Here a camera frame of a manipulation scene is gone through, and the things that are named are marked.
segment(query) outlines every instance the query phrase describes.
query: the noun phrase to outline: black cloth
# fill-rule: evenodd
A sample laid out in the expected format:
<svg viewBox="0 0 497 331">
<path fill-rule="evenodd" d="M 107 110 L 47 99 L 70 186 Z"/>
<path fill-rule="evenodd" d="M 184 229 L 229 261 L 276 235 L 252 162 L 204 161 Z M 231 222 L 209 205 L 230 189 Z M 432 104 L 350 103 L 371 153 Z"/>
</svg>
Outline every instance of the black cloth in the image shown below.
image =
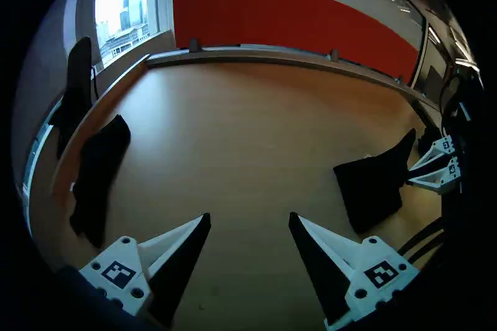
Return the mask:
<svg viewBox="0 0 497 331">
<path fill-rule="evenodd" d="M 387 152 L 333 168 L 356 233 L 366 232 L 402 206 L 399 188 L 408 174 L 415 139 L 416 131 L 411 129 Z"/>
<path fill-rule="evenodd" d="M 130 139 L 126 122 L 116 115 L 81 149 L 80 171 L 73 187 L 76 209 L 70 224 L 77 235 L 84 233 L 98 248 L 104 241 L 109 189 Z"/>
<path fill-rule="evenodd" d="M 83 37 L 67 58 L 67 82 L 60 107 L 49 120 L 59 129 L 57 158 L 60 158 L 74 131 L 91 108 L 91 41 Z"/>
</svg>

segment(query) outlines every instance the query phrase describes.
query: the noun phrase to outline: red panel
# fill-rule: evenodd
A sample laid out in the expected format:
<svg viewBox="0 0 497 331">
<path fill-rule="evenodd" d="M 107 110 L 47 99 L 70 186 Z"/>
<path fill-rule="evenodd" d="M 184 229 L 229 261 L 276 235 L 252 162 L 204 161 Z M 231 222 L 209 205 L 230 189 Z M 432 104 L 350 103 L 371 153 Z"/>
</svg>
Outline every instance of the red panel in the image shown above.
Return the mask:
<svg viewBox="0 0 497 331">
<path fill-rule="evenodd" d="M 333 0 L 174 0 L 176 46 L 254 43 L 339 56 L 408 82 L 417 50 L 376 19 Z"/>
</svg>

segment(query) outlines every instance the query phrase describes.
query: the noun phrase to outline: window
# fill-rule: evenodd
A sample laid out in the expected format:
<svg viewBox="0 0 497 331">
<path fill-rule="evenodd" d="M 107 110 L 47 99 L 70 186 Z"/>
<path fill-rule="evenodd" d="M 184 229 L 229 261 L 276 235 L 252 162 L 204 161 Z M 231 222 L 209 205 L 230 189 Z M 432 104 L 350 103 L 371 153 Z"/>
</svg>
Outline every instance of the window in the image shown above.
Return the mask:
<svg viewBox="0 0 497 331">
<path fill-rule="evenodd" d="M 150 36 L 147 0 L 95 0 L 95 27 L 102 62 L 107 67 L 121 52 Z"/>
</svg>

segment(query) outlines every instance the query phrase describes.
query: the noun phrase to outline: screw hole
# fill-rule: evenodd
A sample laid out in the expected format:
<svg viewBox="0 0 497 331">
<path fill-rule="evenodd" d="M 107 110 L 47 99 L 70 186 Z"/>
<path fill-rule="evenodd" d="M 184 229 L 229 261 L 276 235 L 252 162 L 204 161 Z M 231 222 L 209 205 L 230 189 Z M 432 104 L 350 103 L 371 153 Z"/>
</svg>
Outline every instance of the screw hole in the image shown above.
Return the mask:
<svg viewBox="0 0 497 331">
<path fill-rule="evenodd" d="M 355 297 L 357 297 L 358 299 L 364 299 L 364 297 L 366 297 L 368 295 L 367 291 L 363 288 L 360 288 L 358 289 L 356 292 L 355 292 Z"/>
<path fill-rule="evenodd" d="M 141 299 L 144 296 L 144 292 L 140 288 L 134 288 L 131 290 L 131 295 L 137 299 Z"/>
<path fill-rule="evenodd" d="M 121 302 L 121 300 L 119 300 L 119 299 L 112 299 L 111 303 L 113 303 L 118 308 L 122 309 L 122 302 Z"/>
<path fill-rule="evenodd" d="M 107 296 L 107 291 L 104 290 L 102 287 L 98 287 L 97 288 L 97 292 L 98 292 L 99 295 Z"/>
<path fill-rule="evenodd" d="M 385 305 L 386 305 L 386 301 L 380 300 L 380 301 L 378 301 L 378 302 L 376 303 L 375 308 L 376 308 L 376 309 L 379 309 L 379 308 L 384 307 Z"/>
</svg>

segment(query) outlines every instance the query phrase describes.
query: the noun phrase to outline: black cable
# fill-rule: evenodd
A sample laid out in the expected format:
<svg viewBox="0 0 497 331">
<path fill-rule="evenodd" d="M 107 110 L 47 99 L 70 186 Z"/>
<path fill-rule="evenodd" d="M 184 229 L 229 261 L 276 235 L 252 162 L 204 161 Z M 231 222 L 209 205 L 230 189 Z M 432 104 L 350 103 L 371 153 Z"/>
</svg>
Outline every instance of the black cable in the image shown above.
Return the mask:
<svg viewBox="0 0 497 331">
<path fill-rule="evenodd" d="M 91 67 L 91 71 L 93 71 L 93 91 L 95 92 L 95 98 L 99 99 L 97 92 L 97 72 L 95 71 L 95 67 Z"/>
<path fill-rule="evenodd" d="M 419 242 L 426 239 L 430 235 L 435 234 L 436 232 L 442 230 L 444 228 L 442 223 L 442 218 L 439 217 L 435 221 L 432 221 L 430 224 L 425 226 L 420 232 L 418 232 L 415 236 L 409 239 L 399 250 L 399 255 L 405 255 L 410 249 L 414 248 Z"/>
<path fill-rule="evenodd" d="M 414 264 L 418 259 L 426 255 L 433 248 L 441 245 L 445 240 L 446 232 L 441 232 L 435 238 L 426 243 L 423 247 L 421 247 L 418 251 L 416 251 L 411 257 L 409 257 L 409 264 Z"/>
</svg>

